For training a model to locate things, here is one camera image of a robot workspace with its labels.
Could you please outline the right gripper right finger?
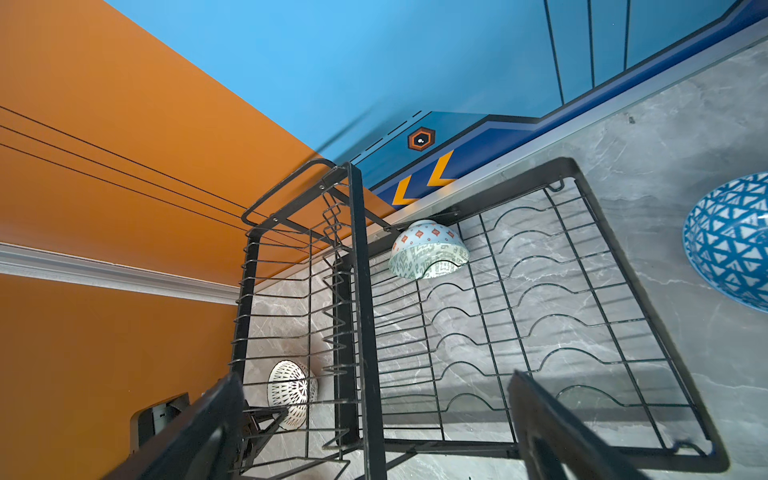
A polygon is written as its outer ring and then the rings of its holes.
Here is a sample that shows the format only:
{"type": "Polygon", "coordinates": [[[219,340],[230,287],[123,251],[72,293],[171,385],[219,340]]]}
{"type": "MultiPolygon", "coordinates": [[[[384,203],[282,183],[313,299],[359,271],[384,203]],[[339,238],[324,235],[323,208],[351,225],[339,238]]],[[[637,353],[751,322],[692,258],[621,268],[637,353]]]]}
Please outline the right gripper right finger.
{"type": "Polygon", "coordinates": [[[645,479],[528,373],[516,371],[509,402],[530,479],[645,479]]]}

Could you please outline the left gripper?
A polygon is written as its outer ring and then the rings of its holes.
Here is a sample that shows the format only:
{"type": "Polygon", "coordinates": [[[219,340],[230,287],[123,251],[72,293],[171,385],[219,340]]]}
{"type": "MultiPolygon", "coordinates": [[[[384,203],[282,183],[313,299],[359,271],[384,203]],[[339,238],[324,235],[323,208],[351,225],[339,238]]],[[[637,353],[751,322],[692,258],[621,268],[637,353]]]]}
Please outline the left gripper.
{"type": "Polygon", "coordinates": [[[130,419],[130,451],[138,451],[189,406],[189,394],[183,393],[133,414],[130,419]]]}

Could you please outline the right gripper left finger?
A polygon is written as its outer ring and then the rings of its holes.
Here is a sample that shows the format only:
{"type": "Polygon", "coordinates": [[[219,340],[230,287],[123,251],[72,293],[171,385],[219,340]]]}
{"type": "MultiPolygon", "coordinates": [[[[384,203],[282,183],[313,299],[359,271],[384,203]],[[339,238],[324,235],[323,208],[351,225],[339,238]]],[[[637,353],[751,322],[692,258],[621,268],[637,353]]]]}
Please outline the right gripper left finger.
{"type": "Polygon", "coordinates": [[[236,479],[245,398],[238,375],[219,380],[107,479],[236,479]]]}

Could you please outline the white lattice bowl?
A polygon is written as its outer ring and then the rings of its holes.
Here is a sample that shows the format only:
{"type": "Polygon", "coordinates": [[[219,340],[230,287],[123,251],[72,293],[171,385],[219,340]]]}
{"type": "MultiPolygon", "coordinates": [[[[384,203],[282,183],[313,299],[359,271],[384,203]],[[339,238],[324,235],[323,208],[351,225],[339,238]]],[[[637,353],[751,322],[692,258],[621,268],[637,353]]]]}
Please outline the white lattice bowl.
{"type": "Polygon", "coordinates": [[[297,430],[307,422],[317,394],[317,379],[303,364],[282,360],[272,368],[267,397],[270,406],[287,408],[287,415],[280,422],[282,430],[297,430]]]}

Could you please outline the green patterned bowl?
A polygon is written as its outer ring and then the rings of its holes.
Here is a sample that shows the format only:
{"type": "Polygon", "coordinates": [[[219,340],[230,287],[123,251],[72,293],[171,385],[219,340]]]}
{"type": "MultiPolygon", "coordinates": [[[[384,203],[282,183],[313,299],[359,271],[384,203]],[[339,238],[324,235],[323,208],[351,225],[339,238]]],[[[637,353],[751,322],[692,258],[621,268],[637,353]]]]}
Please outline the green patterned bowl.
{"type": "Polygon", "coordinates": [[[394,241],[388,268],[406,280],[432,279],[457,271],[470,253],[460,235],[434,220],[413,222],[394,241]]]}

